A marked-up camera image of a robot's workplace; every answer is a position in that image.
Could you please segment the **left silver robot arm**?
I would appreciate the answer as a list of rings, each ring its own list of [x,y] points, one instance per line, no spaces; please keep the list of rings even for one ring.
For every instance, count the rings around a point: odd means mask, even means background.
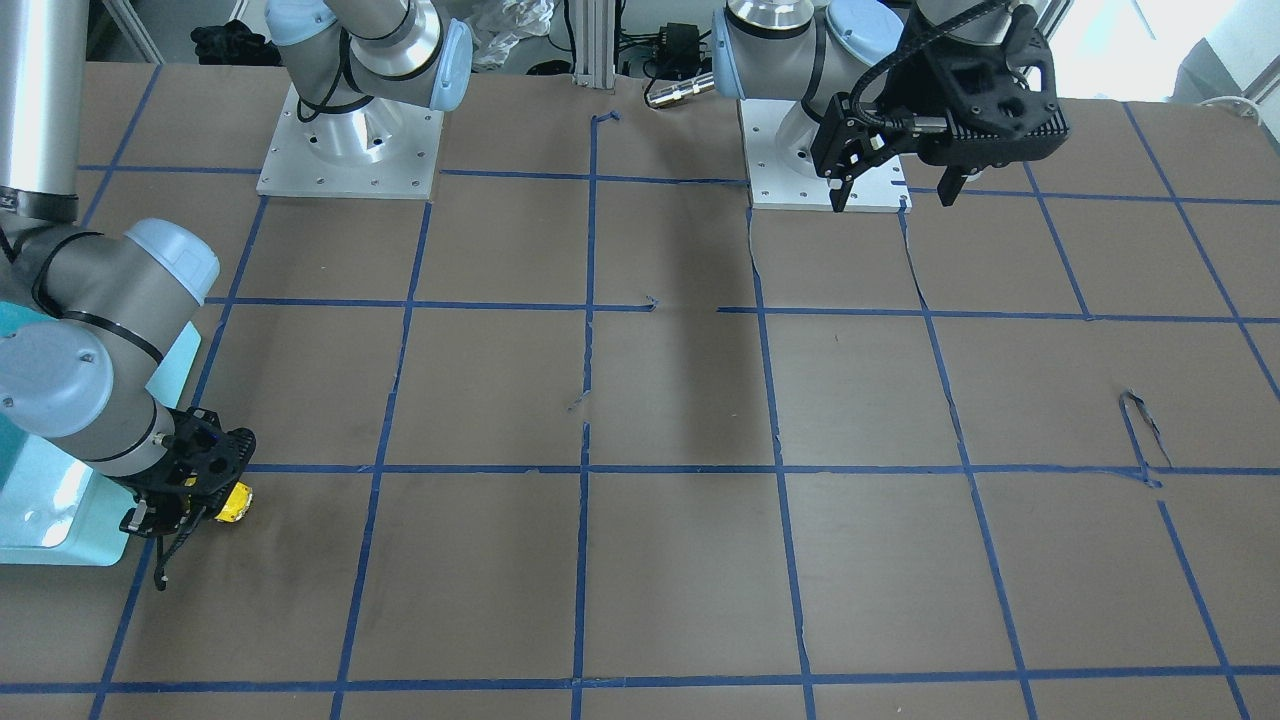
[[[728,1],[716,90],[739,102],[751,205],[906,213],[901,160],[940,168],[945,206],[989,168],[1039,161],[1071,129],[1044,1]]]

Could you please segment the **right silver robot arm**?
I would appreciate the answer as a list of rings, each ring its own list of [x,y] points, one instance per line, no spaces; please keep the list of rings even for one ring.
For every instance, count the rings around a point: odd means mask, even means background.
[[[156,542],[154,584],[205,521],[234,523],[252,430],[166,406],[147,383],[220,272],[192,232],[79,222],[84,1],[3,4],[3,300],[45,322],[3,337],[3,415],[125,488],[120,530]],[[270,1],[291,77],[257,183],[278,197],[428,199],[470,26],[430,1]]]

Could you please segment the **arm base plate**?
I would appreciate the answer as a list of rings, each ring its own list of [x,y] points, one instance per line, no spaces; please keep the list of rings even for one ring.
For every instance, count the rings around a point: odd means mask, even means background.
[[[751,206],[756,210],[829,211],[831,193],[845,174],[815,145],[820,123],[797,101],[744,99],[739,101],[742,149],[748,164]],[[847,211],[910,211],[908,182],[897,158],[852,179],[844,205]]]
[[[317,114],[289,88],[256,190],[271,197],[428,201],[444,119],[443,111],[385,99]]]

